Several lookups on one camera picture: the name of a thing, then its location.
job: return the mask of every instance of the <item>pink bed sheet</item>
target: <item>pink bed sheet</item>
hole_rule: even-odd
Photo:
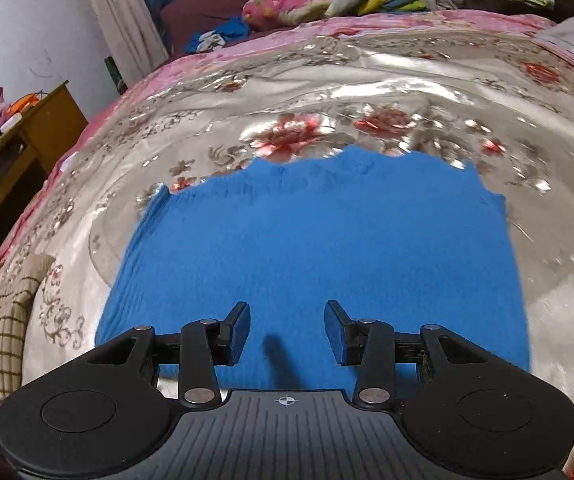
[[[43,203],[56,184],[62,162],[85,146],[98,129],[112,118],[114,113],[134,106],[145,97],[168,88],[188,75],[208,72],[217,69],[218,65],[252,54],[260,54],[280,46],[294,44],[315,36],[356,36],[378,32],[428,29],[474,29],[534,36],[539,31],[554,25],[555,23],[551,20],[531,14],[505,16],[483,10],[441,10],[405,16],[370,14],[360,17],[330,18],[318,22],[304,23],[291,30],[278,31],[263,38],[238,43],[215,52],[194,54],[193,56],[177,59],[145,77],[88,124],[74,147],[56,163],[40,192],[32,203],[27,206],[1,245],[0,267],[4,263],[10,247],[23,234],[23,229],[33,212]]]

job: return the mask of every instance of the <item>striped fabric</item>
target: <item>striped fabric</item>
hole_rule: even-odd
[[[20,278],[0,290],[0,400],[20,387],[27,320],[53,260],[48,254],[28,256]]]

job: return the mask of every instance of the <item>bedspread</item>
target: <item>bedspread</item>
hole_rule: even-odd
[[[357,144],[432,153],[453,171],[471,160],[505,195],[532,371],[574,400],[574,66],[532,41],[550,26],[478,11],[335,18],[145,78],[88,127],[1,253],[0,283],[30,253],[56,258],[27,329],[24,383],[92,347],[158,183],[181,192],[255,156],[288,162]],[[250,114],[272,124],[310,113],[334,127],[242,135]]]

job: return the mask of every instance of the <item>wooden desk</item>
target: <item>wooden desk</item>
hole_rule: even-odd
[[[0,174],[0,244],[56,162],[87,126],[66,85],[67,81],[0,136],[0,164],[7,161]]]

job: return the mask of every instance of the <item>curtain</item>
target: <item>curtain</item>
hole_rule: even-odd
[[[90,0],[125,84],[133,86],[169,55],[144,0]]]

